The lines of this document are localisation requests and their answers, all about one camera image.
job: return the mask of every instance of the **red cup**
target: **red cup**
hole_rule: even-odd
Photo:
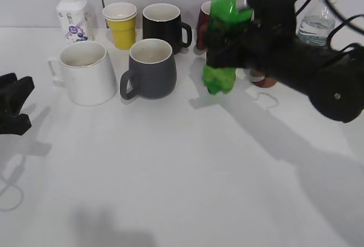
[[[250,81],[260,88],[270,88],[277,84],[277,80],[265,77],[264,74],[253,69],[250,71]]]
[[[200,51],[206,49],[206,45],[203,41],[204,32],[207,29],[207,24],[210,19],[211,1],[207,1],[201,6],[200,15],[198,16],[197,24],[197,43],[196,48]]]

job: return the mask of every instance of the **gray mug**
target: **gray mug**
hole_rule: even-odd
[[[127,91],[130,81],[132,90]],[[136,95],[158,99],[169,95],[177,81],[176,62],[170,44],[160,39],[144,39],[130,49],[129,70],[120,80],[120,95],[130,100]]]

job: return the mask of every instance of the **clear plastic bottle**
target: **clear plastic bottle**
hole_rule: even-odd
[[[311,45],[326,45],[329,34],[335,28],[336,19],[324,0],[318,0],[301,22],[298,37]]]

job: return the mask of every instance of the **green plastic bottle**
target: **green plastic bottle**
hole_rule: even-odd
[[[224,30],[240,32],[245,28],[244,22],[251,21],[252,12],[237,10],[237,0],[212,0],[210,12],[210,30]],[[208,64],[204,67],[203,81],[209,93],[225,94],[231,92],[236,80],[235,68],[214,69]]]

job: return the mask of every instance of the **black mug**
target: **black mug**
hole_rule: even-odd
[[[130,81],[132,90],[127,91]],[[120,80],[120,95],[130,100],[136,95],[158,99],[169,95],[177,81],[171,45],[160,39],[136,42],[130,49],[129,70]]]
[[[183,42],[182,29],[187,31],[187,43]],[[173,48],[173,54],[176,54],[182,48],[188,48],[191,45],[192,29],[190,25],[182,22],[181,11],[178,7],[167,3],[157,3],[143,10],[143,38],[167,41]]]

